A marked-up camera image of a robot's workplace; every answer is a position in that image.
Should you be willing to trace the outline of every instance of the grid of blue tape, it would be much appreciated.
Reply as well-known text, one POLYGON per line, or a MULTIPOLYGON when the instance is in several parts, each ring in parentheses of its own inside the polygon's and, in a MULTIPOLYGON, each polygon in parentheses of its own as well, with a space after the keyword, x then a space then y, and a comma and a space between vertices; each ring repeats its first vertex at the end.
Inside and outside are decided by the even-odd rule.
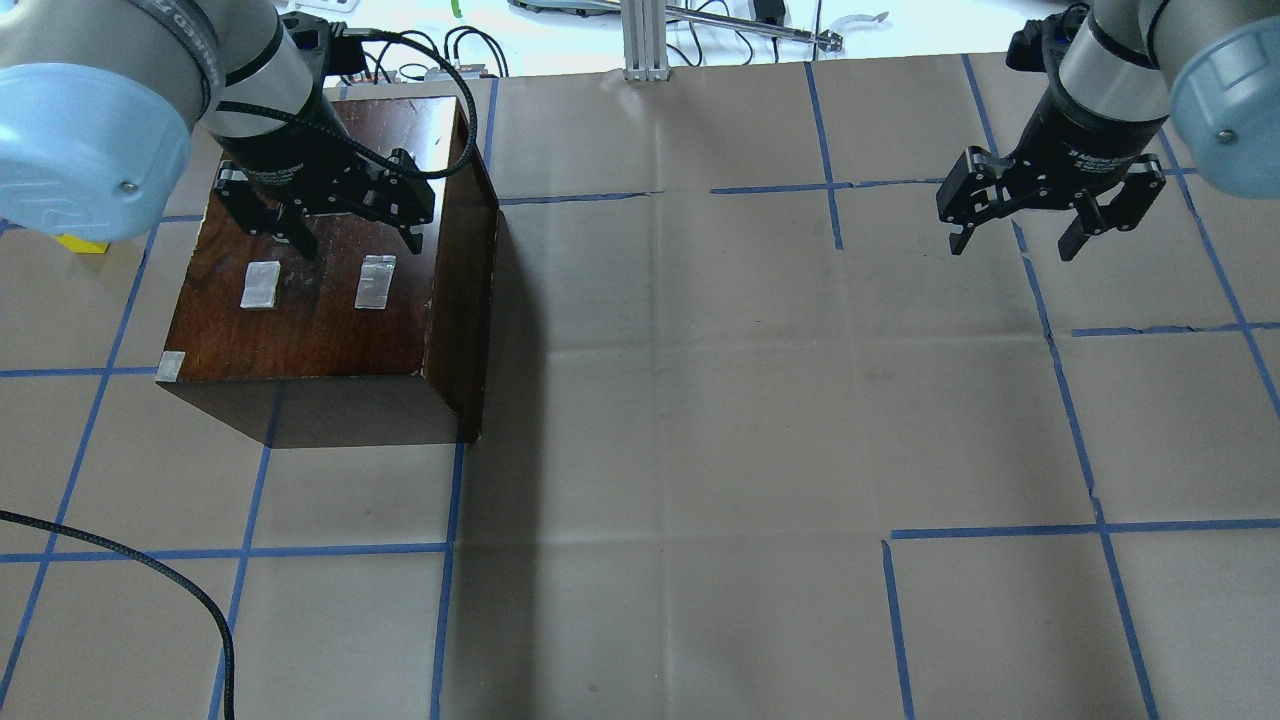
MULTIPOLYGON (((978 87, 978 79, 973 70, 973 64, 968 55, 960 56, 964 64, 965 76, 969 81, 970 90, 973 92, 975 109, 978 117, 982 122, 983 133, 988 147, 993 152, 998 154, 996 146, 995 133, 991 128, 989 117, 987 114, 986 104, 982 99, 982 91, 978 87)), ((804 183, 804 184, 778 184, 778 186, 748 186, 748 187, 723 187, 713 188, 710 193, 713 195, 751 195, 751 193, 777 193, 777 192, 813 192, 824 191, 828 199, 828 209, 831 214, 831 231, 832 241, 836 250, 844 250, 844 237, 841 232, 840 222, 840 209, 836 204, 836 191, 840 190, 859 190, 869 187, 884 187, 895 184, 941 184, 942 178, 918 178, 918 179, 892 179, 892 181, 861 181, 861 182, 837 182, 832 174, 831 155, 827 146, 827 131, 826 123, 822 115, 822 102, 818 94, 817 82, 813 74, 812 63, 804 63, 805 81, 809 88, 809 99, 814 115, 814 126, 818 135, 819 152, 823 163, 823 177, 824 182, 820 183, 804 183)), ((342 88, 339 97, 346 99, 347 88, 342 88)), ((499 96, 499 83, 493 81, 489 92, 489 111, 486 117, 486 131, 484 137, 483 156, 485 158, 486 165, 490 174, 493 173, 494 164, 494 147, 493 147, 493 135, 495 126, 495 117, 498 109, 498 96, 499 96)), ((1235 315, 1236 322, 1226 325, 1215 327, 1193 327, 1193 325, 1157 325, 1149 328, 1128 328, 1128 327, 1115 327, 1115 328, 1076 328, 1071 331, 1073 337, 1125 337, 1125 336, 1143 336, 1143 334, 1183 334, 1183 333, 1202 333, 1202 332, 1238 332, 1245 338, 1251 355, 1254 359, 1254 364, 1258 369, 1260 378, 1265 391, 1267 392, 1276 414, 1280 415, 1280 398, 1277 398, 1275 383, 1271 378, 1271 373, 1266 361, 1263 360, 1261 351, 1257 346, 1253 333, 1257 331, 1276 331, 1280 329, 1280 322, 1249 322, 1244 311, 1236 300, 1235 292, 1226 277, 1221 263, 1219 261, 1217 252, 1213 247, 1210 232, 1206 228, 1199 213, 1196 209, 1194 200, 1190 193, 1190 188, 1187 183, 1187 176, 1197 174, 1196 168, 1183 168, 1179 165, 1176 155, 1169 143, 1167 137, 1161 132, 1161 142, 1164 145, 1165 152, 1170 160, 1171 167, 1166 169, 1166 174, 1175 178, 1187 206, 1196 219, 1202 243, 1206 252, 1210 256, 1213 269, 1217 274, 1219 282, 1222 286, 1222 291, 1226 295, 1228 302, 1235 315)), ((530 205, 530 204, 553 204, 553 202, 595 202, 595 201, 614 201, 614 200, 627 200, 632 197, 645 197, 660 195, 662 191, 644 191, 644 192, 617 192, 617 193, 588 193, 588 195, 558 195, 558 196, 539 196, 539 197, 506 197, 500 200, 503 206, 512 205, 530 205)), ((178 215, 166 217, 161 219, 161 223, 166 222, 193 222, 200 220, 200 215, 178 215)), ((0 236, 4 231, 15 227, 0 219, 0 236)), ((1068 423, 1071 429, 1073 441, 1075 443, 1078 459, 1080 462, 1080 471, 1084 478, 1085 489, 1089 493, 1089 500, 1094 511, 1094 523, 1092 524, 1064 524, 1064 525, 1010 525, 1010 527, 977 527, 977 528, 924 528, 924 529, 899 529, 892 530, 890 534, 890 541, 913 541, 913 539, 963 539, 963 538, 995 538, 995 537, 1061 537, 1061 536, 1080 536, 1080 534, 1097 534, 1102 544, 1103 557, 1107 564, 1107 570, 1111 578, 1111 584, 1114 593, 1116 596, 1116 603, 1120 611, 1121 625, 1125 633, 1125 641, 1129 647, 1129 652, 1134 665, 1134 673, 1137 675, 1139 691, 1142 693, 1143 703, 1147 710, 1147 716, 1149 720, 1158 719, 1158 710, 1156 706, 1156 698, 1151 688, 1151 682, 1147 676, 1146 664, 1142 657, 1140 643, 1137 637, 1137 632, 1133 625, 1133 618, 1129 611, 1129 603, 1124 591, 1124 583, 1120 577, 1120 570, 1115 559, 1115 550, 1111 544, 1111 536, 1114 534, 1126 534, 1126 533, 1169 533, 1169 532, 1208 532, 1208 530, 1257 530, 1257 529, 1280 529, 1280 518, 1256 518, 1256 519, 1229 519, 1229 520, 1176 520, 1176 521, 1147 521, 1147 523, 1110 523, 1106 519, 1106 514, 1102 509, 1101 501, 1094 496, 1094 483, 1093 483, 1093 469, 1089 462, 1088 450, 1084 446, 1084 438, 1080 432, 1079 418, 1075 411, 1075 405, 1071 398, 1070 384, 1066 379, 1066 374, 1062 369, 1061 355, 1057 350, 1056 341, 1053 338, 1053 331, 1048 320, 1048 310, 1044 302, 1044 296, 1041 291, 1039 282, 1036 275, 1036 268, 1027 252, 1027 240, 1023 234, 1021 227, 1014 222, 1012 223, 1014 234, 1018 240, 1019 251, 1023 254, 1023 264, 1027 272, 1027 279, 1030 284, 1032 293, 1036 299, 1037 311, 1041 318, 1041 323, 1044 331, 1044 340, 1048 346, 1050 355, 1053 360, 1053 369, 1059 383, 1059 389, 1062 398, 1064 410, 1068 415, 1068 423)), ((138 266, 137 274, 134 277, 133 287, 131 290, 129 300, 125 305, 124 314, 120 319, 120 325, 116 332, 115 342, 111 347, 111 352, 108 357, 108 363, 104 368, 70 368, 70 369, 33 369, 33 370, 0 370, 0 378, 15 378, 15 377, 50 377, 50 375, 99 375, 101 378, 99 383, 99 392, 95 396, 93 405, 90 410, 88 420, 86 421, 84 432, 81 437, 81 445, 77 451, 76 462, 73 464, 70 477, 68 478, 67 488, 63 495, 63 502, 59 506, 59 512, 56 520, 61 521, 67 512, 67 506, 70 501, 72 491, 76 486, 76 478, 79 473, 79 465, 83 460, 84 450, 88 445, 90 436, 92 434, 93 423, 97 418, 97 411, 101 405, 102 395, 106 389, 106 383, 113 375, 127 375, 127 374, 152 374, 155 368, 116 368, 114 361, 119 351, 119 345, 123 341, 124 331, 129 320, 129 314, 133 309, 133 302, 137 297, 137 290, 142 279, 142 274, 146 269, 147 259, 150 258, 151 246, 155 241, 156 228, 152 229, 147 238, 146 251, 143 252, 142 261, 138 266)), ((440 580, 440 598, 439 610, 436 618, 436 635, 435 635, 435 651, 431 674, 431 688, 430 688, 430 717, 431 720, 438 720, 440 717, 440 693, 443 691, 444 680, 444 652, 447 641, 447 628, 449 618, 449 600, 452 594, 452 582, 453 582, 453 552, 454 542, 457 539, 458 530, 458 509, 462 489, 462 468, 466 456, 465 443, 454 443, 454 460, 453 460, 453 478, 451 488, 451 501, 449 501, 449 515, 448 515, 448 529, 444 542, 439 543, 389 543, 389 544, 365 544, 365 546, 315 546, 315 547, 253 547, 252 538, 253 530, 257 521, 257 510, 261 501, 262 487, 266 479, 268 465, 270 462, 270 448, 264 447, 262 455, 259 462, 257 477, 253 484, 253 495, 250 506, 248 519, 244 525, 243 542, 239 548, 206 548, 206 550, 157 550, 151 551, 151 555, 161 560, 200 560, 200 559, 237 559, 237 574, 236 584, 232 593, 232 603, 228 612, 228 623, 234 628, 236 619, 239 610, 239 600, 243 592, 244 574, 248 565, 248 560, 252 557, 302 557, 302 556, 339 556, 339 555, 385 555, 385 553, 442 553, 444 559, 442 580, 440 580)), ((22 652, 22 643, 26 638, 27 629, 31 624, 31 616, 35 612, 36 601, 40 596, 40 588, 44 583, 47 568, 54 562, 84 562, 84 561, 114 561, 123 560, 122 557, 110 552, 56 552, 54 550, 56 542, 56 536, 50 536, 49 542, 44 552, 40 553, 0 553, 0 564, 5 562, 38 562, 38 570, 36 580, 32 585, 31 596, 27 603, 27 609, 23 614, 22 624, 19 625, 18 637, 14 641, 13 650, 9 656, 9 661, 5 666, 5 674, 3 682, 0 682, 0 708, 4 707, 4 698, 8 693, 9 684, 13 678, 14 667, 17 666, 18 657, 22 652)), ((890 542, 882 543, 882 556, 883 556, 883 570, 884 570, 884 583, 886 583, 886 597, 890 610, 890 624, 891 634, 893 638, 895 653, 897 659, 899 682, 902 697, 902 712, 908 720, 915 720, 915 706, 911 697, 911 683, 910 673, 906 656, 906 639, 904 632, 904 623, 901 616, 901 607, 899 603, 897 580, 893 569, 892 548, 890 542)), ((209 720, 215 720, 219 707, 220 707, 220 693, 221 693, 221 678, 223 670, 221 664, 218 666, 216 682, 214 685, 212 697, 209 706, 209 720)))
MULTIPOLYGON (((982 120, 983 132, 988 146, 993 152, 998 154, 996 147, 996 138, 991 129, 991 122, 987 117, 987 108, 982 99, 982 91, 978 87, 977 76, 973 72, 973 64, 968 55, 961 56, 964 63, 965 76, 969 79, 969 87, 973 91, 974 102, 978 110, 978 115, 982 120)), ((1161 143, 1164 145, 1165 154, 1170 161, 1170 172, 1167 174, 1175 178, 1179 190, 1183 193, 1183 199, 1187 201, 1187 208, 1190 210, 1196 219, 1196 224, 1201 236, 1201 241, 1204 246, 1204 251, 1213 265, 1215 273, 1220 284, 1222 286, 1222 292, 1231 306, 1235 315, 1235 323, 1228 325, 1210 327, 1210 328, 1197 328, 1192 325, 1161 325, 1152 328, 1080 328, 1071 332, 1073 337, 1125 337, 1125 336, 1143 336, 1143 334, 1180 334, 1180 333, 1198 333, 1198 332, 1238 332, 1244 336, 1245 343, 1248 346, 1249 354, 1254 360, 1254 365, 1258 370, 1258 377, 1262 382, 1262 389, 1267 393, 1271 400, 1272 407, 1276 414, 1280 415, 1280 400, 1276 397, 1275 383, 1272 382, 1270 369, 1265 363, 1261 351, 1258 350, 1257 341, 1253 333, 1257 331, 1267 329, 1280 329, 1280 323, 1251 323, 1245 316, 1239 301, 1235 297, 1235 292, 1231 288, 1230 281, 1226 277, 1226 272, 1222 264, 1219 261, 1217 252, 1213 247, 1213 241, 1210 236, 1208 228, 1201 219, 1199 213, 1196 209, 1196 201, 1192 197, 1190 188, 1187 183, 1187 176, 1194 174, 1194 169, 1181 168, 1172 147, 1169 143, 1169 138, 1161 132, 1161 143)), ((1080 432, 1079 418, 1075 411, 1075 404, 1071 398, 1070 383, 1066 379, 1066 374, 1062 370, 1062 359, 1057 350, 1057 343, 1053 337, 1053 329, 1050 325, 1048 311, 1044 304, 1044 295, 1041 291, 1039 282, 1036 277, 1036 266, 1027 252, 1027 238, 1023 234, 1021 227, 1018 223, 1012 223, 1014 234, 1018 240, 1018 249, 1023 255, 1023 264, 1027 270, 1027 281, 1030 284, 1032 293, 1036 297, 1036 306, 1039 313, 1041 323, 1044 331, 1044 341, 1048 346, 1050 355, 1053 360, 1053 370, 1057 377, 1059 391, 1062 397, 1062 406, 1068 415, 1068 423, 1070 424, 1071 437, 1075 443, 1076 455, 1080 462, 1080 473, 1084 478, 1085 489, 1089 493, 1089 501, 1093 506, 1094 523, 1092 524, 1071 524, 1071 525, 1025 525, 1025 527, 991 527, 991 528, 928 528, 928 529, 904 529, 893 530, 890 536, 891 541, 910 541, 910 539, 940 539, 940 538, 993 538, 993 537, 1055 537, 1055 536, 1078 536, 1078 534, 1096 534, 1102 544, 1103 559, 1106 560, 1107 571, 1111 578, 1112 591, 1116 597, 1116 605, 1120 611, 1120 621, 1124 629, 1125 641, 1129 647, 1129 653, 1134 666, 1134 674, 1138 680, 1138 688, 1142 693, 1143 705, 1147 711, 1149 720, 1156 720, 1160 716, 1158 707, 1156 705, 1156 697, 1151 687, 1151 680, 1147 675, 1146 662, 1142 656, 1142 646, 1137 630, 1134 629, 1133 616, 1130 614, 1129 602, 1124 589, 1124 580, 1120 577, 1120 569, 1116 564, 1115 548, 1111 543, 1111 536, 1124 534, 1124 533, 1170 533, 1170 532, 1207 532, 1207 530, 1257 530, 1257 529, 1277 529, 1280 528, 1280 519, 1277 518, 1256 518, 1256 519, 1230 519, 1230 520, 1185 520, 1185 521, 1149 521, 1149 523, 1110 523, 1106 519, 1106 514, 1102 509, 1102 502, 1094 495, 1094 478, 1093 468, 1089 462, 1088 450, 1084 446, 1084 438, 1080 432)), ((884 582, 888 587, 888 602, 890 602, 890 618, 893 625, 893 643, 895 651, 899 659, 899 678, 901 680, 902 692, 902 711, 904 715, 914 720, 915 710, 911 698, 911 684, 910 675, 908 674, 906 662, 906 641, 902 630, 901 610, 897 601, 897 584, 893 573, 893 560, 888 543, 884 544, 884 582)))
MULTIPOLYGON (((498 82, 493 81, 490 83, 489 92, 489 114, 488 114, 488 129, 484 137, 483 155, 492 163, 492 147, 493 147, 493 126, 494 117, 498 104, 498 82)), ((77 479, 79 478, 81 465, 84 460, 84 454, 88 448, 90 439, 93 434, 93 427, 97 421, 97 415, 102 405, 102 397, 106 395, 108 383, 113 377, 118 375, 154 375, 156 372, 155 366, 116 366, 115 359, 119 355, 120 345, 124 341, 125 331, 128 329, 129 318, 133 314, 133 306, 137 301, 138 290, 142 284, 142 277, 146 273, 147 263, 151 258, 151 250, 155 246, 156 234, 161 224, 166 223, 186 223, 186 222, 198 222, 202 220, 202 215, 168 215, 161 218, 160 222, 151 228, 147 234, 146 246, 142 252, 142 260, 138 263, 138 269, 133 277, 133 284, 129 290, 128 300, 124 305, 124 311, 120 315, 120 322, 116 327, 115 340, 111 345, 111 350, 108 355, 106 364, 101 368, 37 368, 37 369, 17 369, 17 370, 0 370, 0 379, 3 378, 40 378, 40 377, 97 377, 99 386, 97 392, 93 397, 93 402, 90 407, 88 419, 84 423, 84 429, 81 433, 79 446, 76 452, 76 460, 72 464, 72 470, 69 473, 67 486, 63 491, 61 501, 58 507, 58 514, 54 520, 63 523, 67 518, 68 507, 70 506, 72 493, 76 489, 77 479)), ((9 228, 14 228, 13 223, 0 218, 0 236, 9 228)), ((274 416, 271 420, 271 427, 269 429, 269 437, 274 432, 274 416)), ((443 570, 440 578, 440 596, 439 596, 439 611, 436 616, 436 633, 435 633, 435 647, 433 659, 433 671, 431 671, 431 685, 430 685, 430 717, 431 720, 438 720, 440 717, 440 693, 444 685, 444 652, 445 652, 445 639, 448 630, 448 618, 449 618, 449 600, 452 594, 453 584, 453 544, 457 541, 458 534, 458 510, 462 491, 462 465, 466 456, 466 446, 460 438, 454 442, 454 455, 453 455, 453 474, 451 484, 451 500, 448 509, 448 525, 445 530, 444 542, 422 542, 422 543, 384 543, 384 544, 355 544, 355 546, 303 546, 303 547, 255 547, 253 546, 253 533, 257 528, 257 514, 261 507, 262 489, 266 483, 268 469, 271 461, 271 450, 269 446, 264 446, 261 456, 259 459, 257 473, 253 480, 252 496, 250 500, 248 518, 244 521, 244 534, 238 548, 195 548, 195 550, 151 550, 147 551, 148 555, 156 557, 157 560, 173 561, 173 560, 210 560, 210 559, 223 559, 223 560, 237 560, 236 568, 236 582, 232 588, 230 605, 227 610, 227 623, 236 629, 236 623, 239 618, 241 598, 244 591, 244 577, 248 570, 248 561, 253 557, 316 557, 316 556, 360 556, 360 555, 404 555, 404 553, 439 553, 443 556, 443 570)), ((32 583, 31 592, 28 593, 27 605, 23 610, 22 621, 19 623, 17 637, 14 638, 13 646, 10 647, 8 660, 5 662, 5 670, 3 678, 0 678, 0 708, 4 707, 5 698, 9 694, 9 688, 13 683, 14 673, 18 667, 19 659, 22 656, 22 648, 27 638, 27 633, 31 629, 32 619, 35 618, 37 603, 40 601, 41 589, 44 588, 45 578, 49 573, 49 568, 56 562, 93 562, 93 561, 123 561, 124 557, 115 555, 113 552, 97 552, 97 551, 77 551, 77 552, 58 552, 56 548, 58 536, 50 534, 46 541, 45 550, 42 552, 15 552, 15 553, 0 553, 0 564, 37 564, 36 578, 32 583)), ((219 664, 215 671, 214 689, 209 701, 209 720, 215 720, 221 710, 221 688, 223 688, 223 664, 219 659, 219 664)))

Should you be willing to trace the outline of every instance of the silver foil patch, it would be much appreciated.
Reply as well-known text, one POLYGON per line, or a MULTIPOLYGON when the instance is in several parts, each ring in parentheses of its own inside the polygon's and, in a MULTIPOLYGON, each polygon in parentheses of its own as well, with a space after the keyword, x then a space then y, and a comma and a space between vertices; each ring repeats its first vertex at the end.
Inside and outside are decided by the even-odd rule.
POLYGON ((393 274, 394 255, 365 255, 365 263, 360 266, 360 284, 356 286, 356 309, 385 310, 393 274))
POLYGON ((182 361, 187 359, 186 352, 165 350, 160 354, 160 366, 156 368, 157 383, 178 382, 178 373, 182 370, 182 361))
POLYGON ((244 310, 270 310, 275 307, 275 286, 279 282, 279 260, 250 263, 244 268, 244 293, 241 295, 241 307, 244 310))

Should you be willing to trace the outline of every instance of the wooden box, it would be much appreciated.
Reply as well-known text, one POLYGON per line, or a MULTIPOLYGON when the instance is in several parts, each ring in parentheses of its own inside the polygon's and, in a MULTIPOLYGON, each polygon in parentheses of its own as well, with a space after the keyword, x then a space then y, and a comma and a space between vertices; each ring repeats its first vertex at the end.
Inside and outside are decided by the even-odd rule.
MULTIPOLYGON (((443 168, 466 145, 453 97, 334 104, 352 137, 443 168)), ((243 233, 210 199, 157 383, 271 447, 417 445, 480 433, 498 200, 479 154, 430 181, 421 255, 355 215, 307 220, 316 260, 243 233), (394 255, 384 310, 355 307, 366 255, 394 255), (278 260, 275 307, 241 309, 251 261, 278 260)))

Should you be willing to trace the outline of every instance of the light blue robot joint cap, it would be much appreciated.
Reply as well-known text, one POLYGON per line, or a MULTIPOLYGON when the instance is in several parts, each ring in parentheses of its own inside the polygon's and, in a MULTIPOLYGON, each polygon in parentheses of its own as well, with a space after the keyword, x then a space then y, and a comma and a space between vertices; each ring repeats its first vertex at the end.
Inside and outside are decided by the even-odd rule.
POLYGON ((0 68, 0 215, 106 242, 147 232, 191 156, 191 131, 151 88, 61 63, 0 68))
POLYGON ((1280 17, 1240 27, 1196 55, 1174 81, 1171 105, 1210 184, 1280 197, 1280 17))

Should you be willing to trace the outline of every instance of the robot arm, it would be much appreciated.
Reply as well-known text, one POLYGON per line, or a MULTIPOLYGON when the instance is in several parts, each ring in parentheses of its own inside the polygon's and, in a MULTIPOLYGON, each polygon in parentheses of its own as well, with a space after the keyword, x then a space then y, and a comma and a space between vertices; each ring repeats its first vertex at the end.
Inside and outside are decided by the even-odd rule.
POLYGON ((474 136, 439 173, 352 141, 321 81, 362 69, 362 40, 403 41, 282 18, 268 0, 19 0, 0 14, 0 215, 90 241, 146 232, 198 122, 232 159, 214 190, 246 233, 310 258, 302 218, 352 213, 417 252, 412 228, 434 219, 426 178, 470 160, 474 136))
POLYGON ((1142 154, 1172 114, 1213 186, 1280 196, 1280 0, 1098 0, 1029 22, 1006 64, 1048 88, 1005 158, 969 147, 937 195, 959 255, 977 225, 1023 208, 1075 210, 1059 241, 1132 231, 1165 184, 1142 154), (1098 197, 1120 186, 1107 204, 1098 197))

